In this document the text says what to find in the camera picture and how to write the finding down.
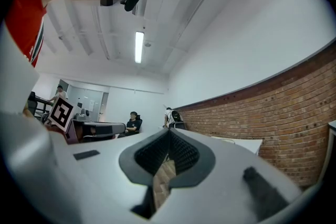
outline white ceiling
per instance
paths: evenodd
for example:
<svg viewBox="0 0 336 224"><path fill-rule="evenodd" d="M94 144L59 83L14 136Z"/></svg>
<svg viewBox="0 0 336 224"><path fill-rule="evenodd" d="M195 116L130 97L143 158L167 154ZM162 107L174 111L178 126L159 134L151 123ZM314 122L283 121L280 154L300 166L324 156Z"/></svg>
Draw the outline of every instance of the white ceiling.
<svg viewBox="0 0 336 224"><path fill-rule="evenodd" d="M229 1L181 0L172 19L158 24L125 12L121 5L98 7L54 0L47 7L40 57L76 55L169 74ZM144 31L144 44L151 44L143 47L141 64L134 62L136 31Z"/></svg>

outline fluorescent tube light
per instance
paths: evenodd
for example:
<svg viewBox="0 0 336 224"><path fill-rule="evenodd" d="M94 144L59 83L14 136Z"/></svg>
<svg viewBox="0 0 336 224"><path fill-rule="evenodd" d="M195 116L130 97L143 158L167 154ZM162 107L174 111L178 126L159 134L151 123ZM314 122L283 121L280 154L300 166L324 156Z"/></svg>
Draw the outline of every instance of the fluorescent tube light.
<svg viewBox="0 0 336 224"><path fill-rule="evenodd" d="M141 63L143 37L143 32L135 33L135 62L137 63Z"/></svg>

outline white table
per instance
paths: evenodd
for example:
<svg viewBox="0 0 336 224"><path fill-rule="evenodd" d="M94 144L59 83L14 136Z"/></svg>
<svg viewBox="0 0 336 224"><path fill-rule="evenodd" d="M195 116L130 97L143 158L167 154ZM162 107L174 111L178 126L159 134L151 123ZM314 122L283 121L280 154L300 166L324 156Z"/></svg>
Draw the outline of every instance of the white table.
<svg viewBox="0 0 336 224"><path fill-rule="evenodd" d="M262 139L255 140L255 139L231 139L231 138L223 138L218 136L211 136L211 138L215 138L218 140L222 140L223 142L228 142L232 144L236 144L246 148L247 150L253 152L254 154L258 155L260 146L262 144Z"/></svg>

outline seated person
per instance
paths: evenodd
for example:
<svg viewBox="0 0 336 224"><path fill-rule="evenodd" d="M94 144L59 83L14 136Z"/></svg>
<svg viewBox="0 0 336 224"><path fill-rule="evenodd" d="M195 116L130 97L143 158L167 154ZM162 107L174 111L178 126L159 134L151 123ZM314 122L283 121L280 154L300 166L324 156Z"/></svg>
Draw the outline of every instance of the seated person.
<svg viewBox="0 0 336 224"><path fill-rule="evenodd" d="M56 93L56 95L53 98L51 98L49 100L49 102L52 102L52 101L56 100L59 96L62 96L64 99L69 99L68 94L67 94L66 91L63 90L62 85L59 85L57 87L57 93Z"/></svg>
<svg viewBox="0 0 336 224"><path fill-rule="evenodd" d="M136 112L134 111L131 112L130 121L126 125L126 131L125 131L126 136L137 134L139 132L140 122L135 119L136 116L138 116Z"/></svg>

